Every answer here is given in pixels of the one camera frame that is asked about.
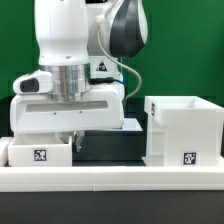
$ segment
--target silver cylinder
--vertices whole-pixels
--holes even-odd
[[[41,66],[51,72],[54,90],[52,100],[58,103],[72,103],[82,99],[82,93],[90,90],[90,65]]]

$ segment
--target small white box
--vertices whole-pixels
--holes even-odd
[[[55,134],[22,134],[8,147],[9,165],[15,167],[71,167],[72,136],[65,144]]]

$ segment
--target white box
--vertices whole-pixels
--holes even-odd
[[[72,136],[65,144],[55,134],[17,135],[8,146],[9,165],[16,167],[72,166]]]
[[[224,109],[199,97],[145,98],[147,149],[156,166],[216,166],[220,161]]]

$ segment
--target green wall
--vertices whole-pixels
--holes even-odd
[[[224,106],[224,1],[144,0],[150,35],[126,63],[143,87],[136,95],[198,95]],[[12,83],[37,68],[33,0],[0,1],[0,99]],[[126,74],[129,91],[136,83]]]

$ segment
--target warning label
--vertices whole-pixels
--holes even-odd
[[[98,72],[107,72],[106,65],[104,64],[103,61],[100,62],[98,68],[96,69]]]

